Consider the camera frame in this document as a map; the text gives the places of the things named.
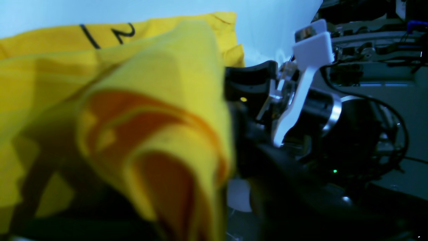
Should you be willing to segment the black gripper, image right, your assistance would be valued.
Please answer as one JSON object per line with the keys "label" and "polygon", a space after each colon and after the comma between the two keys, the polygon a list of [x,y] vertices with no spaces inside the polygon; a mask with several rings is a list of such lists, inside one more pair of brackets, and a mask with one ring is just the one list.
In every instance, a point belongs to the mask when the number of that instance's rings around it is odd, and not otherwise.
{"label": "black gripper, image right", "polygon": [[[311,139],[326,136],[342,110],[338,95],[309,88],[298,98],[299,71],[276,61],[252,67],[226,67],[224,92],[229,102],[245,98],[249,114],[273,138],[280,124],[293,126],[281,148],[295,156],[309,152]],[[260,219],[262,241],[406,241],[408,221],[366,211],[350,204],[310,174],[287,151],[274,147],[249,119],[243,104],[228,104],[240,177],[250,185],[250,199]]]}

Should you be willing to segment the left gripper black wrist-view finger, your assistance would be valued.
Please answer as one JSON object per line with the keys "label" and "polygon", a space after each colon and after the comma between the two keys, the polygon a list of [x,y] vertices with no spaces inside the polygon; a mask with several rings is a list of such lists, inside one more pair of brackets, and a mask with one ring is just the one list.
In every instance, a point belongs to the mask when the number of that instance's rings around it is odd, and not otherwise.
{"label": "left gripper black wrist-view finger", "polygon": [[[58,171],[72,190],[71,204],[37,218],[42,185]],[[37,241],[159,241],[154,226],[129,201],[103,182],[87,163],[34,164],[22,186],[23,202],[12,215],[11,236]]]}

